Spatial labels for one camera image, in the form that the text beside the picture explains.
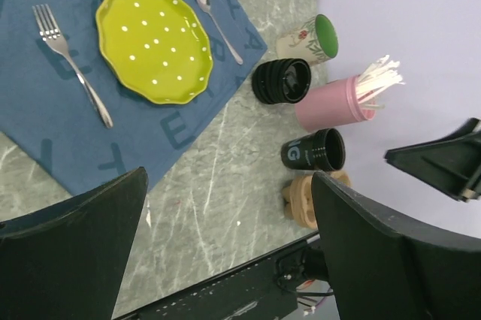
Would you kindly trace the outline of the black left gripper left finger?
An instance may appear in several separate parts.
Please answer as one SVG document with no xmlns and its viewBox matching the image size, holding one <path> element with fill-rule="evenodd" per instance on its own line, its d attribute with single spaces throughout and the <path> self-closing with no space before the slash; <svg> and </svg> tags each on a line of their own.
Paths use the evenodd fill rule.
<svg viewBox="0 0 481 320">
<path fill-rule="evenodd" d="M 3 319 L 110 319 L 147 194 L 144 168 L 1 223 Z"/>
</svg>

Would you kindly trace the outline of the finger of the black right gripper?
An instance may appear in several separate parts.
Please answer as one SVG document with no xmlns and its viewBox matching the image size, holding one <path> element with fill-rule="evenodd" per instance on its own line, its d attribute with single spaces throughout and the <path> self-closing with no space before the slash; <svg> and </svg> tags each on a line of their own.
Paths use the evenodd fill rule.
<svg viewBox="0 0 481 320">
<path fill-rule="evenodd" d="M 455 201 L 480 198 L 480 120 L 469 118 L 438 140 L 390 149 L 388 164 Z"/>
</svg>

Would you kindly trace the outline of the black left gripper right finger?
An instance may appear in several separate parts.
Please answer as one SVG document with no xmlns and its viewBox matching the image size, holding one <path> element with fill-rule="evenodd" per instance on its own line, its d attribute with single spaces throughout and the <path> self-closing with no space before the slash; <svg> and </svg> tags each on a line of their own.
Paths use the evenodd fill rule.
<svg viewBox="0 0 481 320">
<path fill-rule="evenodd" d="M 478 319 L 480 240 L 380 204 L 324 172 L 312 181 L 342 319 Z"/>
</svg>

